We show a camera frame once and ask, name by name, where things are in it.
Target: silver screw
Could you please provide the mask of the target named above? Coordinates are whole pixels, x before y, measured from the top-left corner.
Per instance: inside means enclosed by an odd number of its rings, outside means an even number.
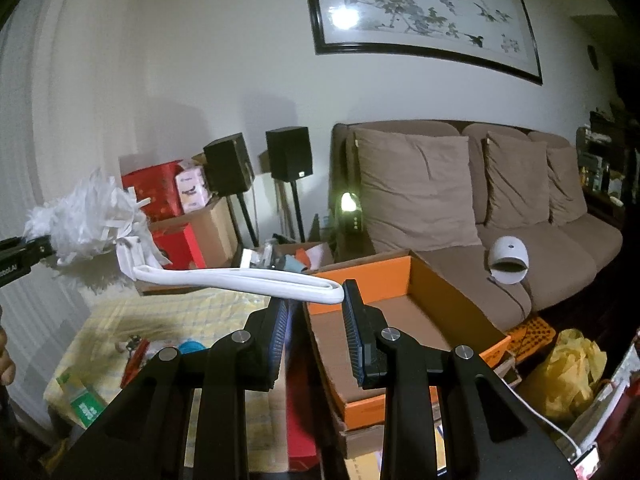
[[[463,359],[471,359],[474,356],[474,351],[467,345],[456,346],[456,354]]]
[[[158,352],[158,358],[161,361],[172,361],[178,357],[178,350],[172,346],[167,346]]]
[[[246,343],[251,339],[251,334],[247,330],[236,330],[232,333],[231,339],[236,343]]]
[[[382,337],[387,341],[396,341],[400,339],[400,331],[397,328],[388,326],[382,329]]]

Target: picture frame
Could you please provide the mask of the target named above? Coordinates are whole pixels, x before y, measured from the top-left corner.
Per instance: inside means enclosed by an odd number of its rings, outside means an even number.
[[[316,54],[435,57],[542,85],[524,0],[308,0]]]

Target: tablecloth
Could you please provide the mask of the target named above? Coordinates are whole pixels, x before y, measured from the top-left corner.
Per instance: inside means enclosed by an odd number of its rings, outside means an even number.
[[[121,391],[120,380],[128,353],[118,353],[115,343],[131,335],[149,340],[192,338],[210,347],[218,339],[244,326],[254,310],[264,308],[266,296],[208,288],[172,296],[147,296],[98,304],[80,329],[53,378],[44,399],[60,415],[81,426],[56,382],[67,368],[91,386],[105,402]],[[200,392],[194,393],[187,438],[185,466],[193,466],[196,414]],[[288,469],[286,386],[284,366],[275,387],[268,393],[247,392],[246,434],[251,471],[284,472]],[[224,438],[226,431],[221,431]]]

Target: sofa backrest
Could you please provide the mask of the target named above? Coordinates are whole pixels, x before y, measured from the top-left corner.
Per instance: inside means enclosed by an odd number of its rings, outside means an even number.
[[[484,223],[488,204],[488,189],[482,155],[482,140],[488,132],[508,135],[533,142],[543,141],[554,148],[569,146],[569,141],[555,134],[532,131],[519,126],[474,123],[473,121],[398,120],[371,123],[336,124],[332,132],[330,165],[330,205],[346,190],[357,190],[360,168],[354,143],[353,129],[368,128],[379,132],[431,137],[464,135],[469,137],[469,169],[473,188],[476,223]]]

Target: black speaker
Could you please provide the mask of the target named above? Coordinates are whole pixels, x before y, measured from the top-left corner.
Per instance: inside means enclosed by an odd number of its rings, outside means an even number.
[[[295,182],[313,174],[309,129],[303,126],[267,132],[267,150],[271,176],[283,182]]]
[[[214,140],[204,147],[207,159],[207,180],[220,196],[249,191],[254,181],[254,169],[249,160],[242,134]]]

